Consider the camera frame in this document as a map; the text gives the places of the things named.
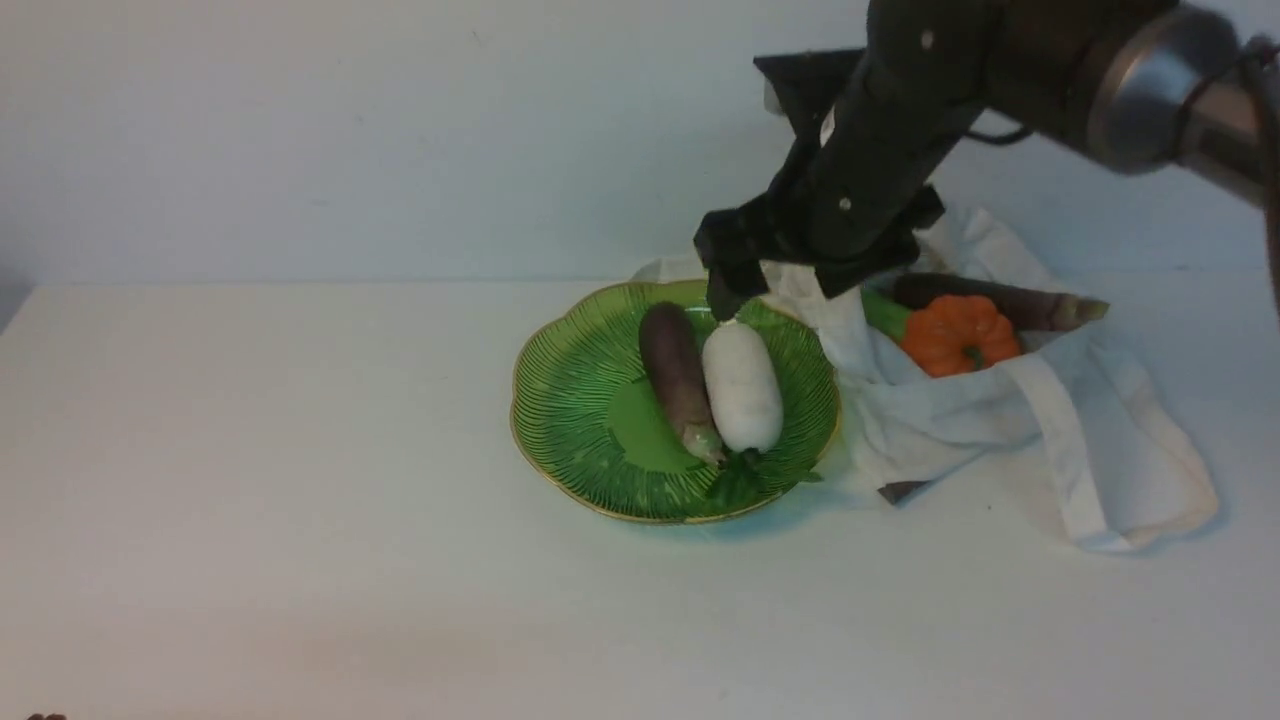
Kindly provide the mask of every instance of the white tote bag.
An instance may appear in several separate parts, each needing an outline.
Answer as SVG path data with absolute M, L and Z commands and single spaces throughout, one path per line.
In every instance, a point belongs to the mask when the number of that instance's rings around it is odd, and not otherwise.
M 920 241 L 924 269 L 1069 290 L 986 211 L 951 211 Z M 664 260 L 637 279 L 699 272 L 696 259 Z M 1066 533 L 1084 550 L 1140 550 L 1217 514 L 1199 454 L 1160 405 L 1147 372 L 1098 324 L 1032 337 L 1034 351 L 1021 357 L 933 379 L 867 325 L 860 293 L 827 301 L 810 269 L 771 266 L 768 274 L 769 301 L 818 331 L 837 370 L 847 456 L 824 464 L 828 479 L 847 475 L 899 501 L 978 456 L 998 468 L 1014 450 L 1039 442 Z

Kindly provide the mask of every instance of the green plate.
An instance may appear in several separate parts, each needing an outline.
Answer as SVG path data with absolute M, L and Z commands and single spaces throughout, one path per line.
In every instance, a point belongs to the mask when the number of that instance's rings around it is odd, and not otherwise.
M 529 340 L 516 361 L 511 427 L 535 469 L 593 510 L 654 524 L 736 518 L 809 475 L 840 424 L 835 373 L 813 331 L 753 301 L 739 320 L 769 348 L 782 438 L 755 466 L 758 493 L 732 506 L 705 500 L 718 471 L 671 430 L 645 379 L 637 337 L 645 310 L 667 300 L 687 309 L 701 343 L 716 329 L 705 295 L 705 281 L 608 287 Z

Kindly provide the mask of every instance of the toy vegetable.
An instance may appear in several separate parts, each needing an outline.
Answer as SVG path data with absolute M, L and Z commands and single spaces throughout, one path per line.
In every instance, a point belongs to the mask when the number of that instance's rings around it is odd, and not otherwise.
M 864 290 L 863 311 L 870 327 L 933 378 L 972 373 L 1021 355 L 1014 325 L 987 297 L 945 295 L 913 313 Z
M 893 300 L 923 310 L 943 295 L 982 295 L 996 304 L 1018 331 L 1070 332 L 1101 320 L 1110 305 L 1069 292 L 1041 292 L 941 273 L 908 273 L 893 283 Z

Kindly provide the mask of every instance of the white wall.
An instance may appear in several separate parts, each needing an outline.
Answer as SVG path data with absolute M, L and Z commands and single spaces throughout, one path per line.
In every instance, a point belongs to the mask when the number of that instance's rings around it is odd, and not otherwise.
M 8 0 L 0 265 L 33 282 L 616 277 L 790 143 L 751 56 L 859 0 Z M 1280 32 L 1275 0 L 1230 0 Z M 1176 173 L 965 147 L 945 188 L 1062 269 L 1261 263 Z

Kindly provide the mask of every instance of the orange pumpkin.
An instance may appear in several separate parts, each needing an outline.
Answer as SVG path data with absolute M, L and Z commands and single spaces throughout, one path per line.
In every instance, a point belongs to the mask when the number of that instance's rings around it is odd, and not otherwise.
M 911 313 L 899 345 L 933 378 L 972 373 L 1021 355 L 1014 325 L 980 296 L 945 295 Z

